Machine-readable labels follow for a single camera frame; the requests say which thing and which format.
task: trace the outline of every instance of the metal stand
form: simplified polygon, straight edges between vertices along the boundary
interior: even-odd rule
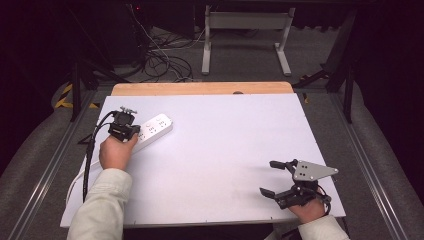
[[[240,13],[240,12],[210,12],[210,6],[205,11],[205,46],[203,48],[202,74],[208,75],[210,68],[211,47],[210,30],[213,29],[283,29],[275,50],[280,60],[285,76],[291,76],[289,64],[284,53],[295,8],[288,13]]]
[[[94,63],[88,59],[80,59],[74,63],[72,68],[72,96],[73,96],[73,112],[71,122],[73,122],[81,111],[81,87],[80,81],[83,82],[87,90],[96,90],[99,83],[95,78],[93,71],[98,71],[111,80],[118,83],[128,83],[124,78],[119,77],[115,73],[105,69],[104,67]]]
[[[349,123],[352,123],[350,116],[354,81],[352,67],[355,60],[351,56],[346,56],[346,46],[349,43],[356,14],[357,9],[352,9],[346,16],[346,19],[340,28],[339,34],[337,35],[336,41],[333,45],[333,48],[331,49],[327,61],[323,65],[323,70],[292,85],[293,88],[303,88],[306,85],[309,85],[310,83],[313,83],[316,80],[329,75],[330,78],[326,85],[326,89],[328,92],[337,92],[342,86],[343,82],[346,81],[343,112],[345,114],[346,120]]]

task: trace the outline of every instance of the white tabletop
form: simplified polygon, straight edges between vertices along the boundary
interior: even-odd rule
[[[260,187],[279,193],[294,184],[288,171],[273,169],[269,162],[299,159],[325,165],[296,94],[110,96],[100,119],[121,106],[138,111],[134,124],[160,113],[174,122],[170,133],[132,157],[126,227],[293,220],[288,209],[280,210],[260,194]],[[98,134],[92,162],[98,160],[107,128]],[[90,185],[100,171],[92,167]],[[331,214],[345,216],[331,178],[319,182],[332,197]],[[69,227],[81,204],[82,177],[62,227]]]

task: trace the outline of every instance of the person's right hand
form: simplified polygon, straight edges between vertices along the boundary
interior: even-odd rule
[[[103,169],[116,168],[125,171],[137,141],[138,134],[134,134],[128,142],[121,142],[113,136],[107,137],[100,144],[99,158]]]
[[[317,198],[309,201],[305,206],[291,206],[289,209],[299,218],[302,224],[317,220],[325,214],[324,203]]]

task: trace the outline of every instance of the white power strip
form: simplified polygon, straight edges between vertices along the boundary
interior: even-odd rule
[[[159,114],[140,126],[138,142],[133,148],[133,154],[172,130],[172,120],[165,114]]]

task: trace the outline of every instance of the metal frame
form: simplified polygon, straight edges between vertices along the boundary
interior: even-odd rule
[[[205,11],[205,46],[203,48],[202,74],[208,75],[210,71],[211,29],[283,29],[281,41],[275,43],[275,50],[284,75],[291,76],[291,70],[284,53],[284,46],[287,42],[294,12],[295,8],[290,8],[288,13],[210,12],[210,6],[207,5]]]
[[[409,239],[405,230],[403,229],[400,219],[395,212],[395,209],[393,209],[386,190],[381,184],[380,179],[371,164],[372,159],[370,159],[368,154],[365,152],[354,127],[345,118],[345,110],[343,109],[342,103],[340,102],[337,94],[330,93],[330,100],[339,115],[340,121],[342,121],[344,125],[345,131],[350,138],[350,142],[352,143],[353,150],[356,154],[356,161],[361,168],[368,187],[370,188],[374,200],[386,223],[386,226],[390,231],[390,235],[393,239]]]
[[[35,189],[33,190],[32,195],[25,206],[25,209],[22,211],[21,216],[19,217],[12,232],[10,233],[8,238],[9,240],[25,238],[25,234],[29,229],[32,221],[34,220],[38,209],[41,207],[44,197],[46,196],[54,180],[54,177],[59,171],[60,165],[62,164],[65,158],[65,155],[69,149],[69,142],[74,136],[80,122],[83,119],[84,112],[90,106],[90,103],[92,102],[95,94],[95,91],[89,91],[83,98],[81,113],[76,116],[74,121],[71,121],[69,123],[65,134],[60,140],[59,146],[56,148],[55,153],[50,159],[49,165],[41,176],[40,181],[35,185]]]

